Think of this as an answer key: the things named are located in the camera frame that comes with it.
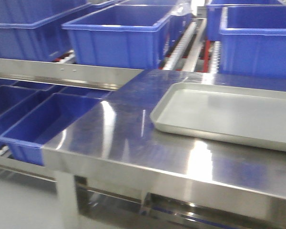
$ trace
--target tray rim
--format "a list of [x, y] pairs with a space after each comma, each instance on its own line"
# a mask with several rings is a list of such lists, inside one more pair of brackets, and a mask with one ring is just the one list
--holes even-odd
[[265, 89], [255, 89], [255, 88], [245, 88], [245, 87], [232, 87], [232, 86], [223, 86], [223, 85], [213, 85], [213, 84], [201, 84], [201, 83], [174, 83], [166, 91], [163, 97], [160, 99], [158, 104], [154, 107], [150, 113], [150, 119], [153, 122], [156, 129], [170, 133], [178, 134], [184, 136], [192, 136], [197, 138], [204, 138], [209, 140], [228, 142], [233, 144], [245, 145], [260, 147], [278, 151], [286, 151], [286, 142], [281, 141], [272, 141], [266, 139], [252, 138], [241, 135], [229, 135], [217, 132], [210, 132], [205, 130], [191, 129], [186, 127], [180, 127], [177, 125], [167, 125], [158, 122], [158, 118], [163, 112], [162, 107], [165, 108], [166, 102], [168, 102], [174, 93], [178, 90], [195, 90], [195, 91], [204, 91], [204, 92], [216, 92], [216, 93], [225, 93], [225, 94], [238, 94], [245, 96], [254, 96], [254, 97], [263, 97], [263, 98], [273, 98], [273, 99], [284, 99], [286, 100], [286, 92], [284, 91], [274, 91], [274, 90], [265, 90]]

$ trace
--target white floor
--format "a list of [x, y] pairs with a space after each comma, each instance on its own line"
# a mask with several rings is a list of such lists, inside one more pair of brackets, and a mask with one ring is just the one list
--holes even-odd
[[55, 184], [0, 170], [0, 229], [63, 229]]

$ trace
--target stainless steel table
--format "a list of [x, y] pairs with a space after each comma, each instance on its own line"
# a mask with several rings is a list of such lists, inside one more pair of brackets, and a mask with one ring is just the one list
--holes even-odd
[[[83, 187], [143, 204], [151, 194], [216, 210], [239, 219], [234, 228], [286, 228], [286, 152], [155, 130], [150, 112], [177, 82], [286, 91], [286, 80], [143, 71], [43, 148], [67, 228], [80, 224]], [[256, 224], [240, 226], [245, 221]]]

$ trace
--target reflective metal surface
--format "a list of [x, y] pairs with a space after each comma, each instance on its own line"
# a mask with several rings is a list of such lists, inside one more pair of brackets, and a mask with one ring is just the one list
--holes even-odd
[[118, 89], [142, 70], [0, 59], [0, 78]]
[[286, 80], [144, 71], [53, 138], [46, 167], [127, 197], [154, 193], [286, 227], [286, 152], [155, 130], [150, 112], [177, 82], [286, 91]]

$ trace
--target aluminum tray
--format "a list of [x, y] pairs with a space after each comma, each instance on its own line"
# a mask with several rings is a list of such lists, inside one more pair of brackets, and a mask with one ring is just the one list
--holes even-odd
[[286, 151], [286, 92], [176, 83], [150, 117], [160, 131]]

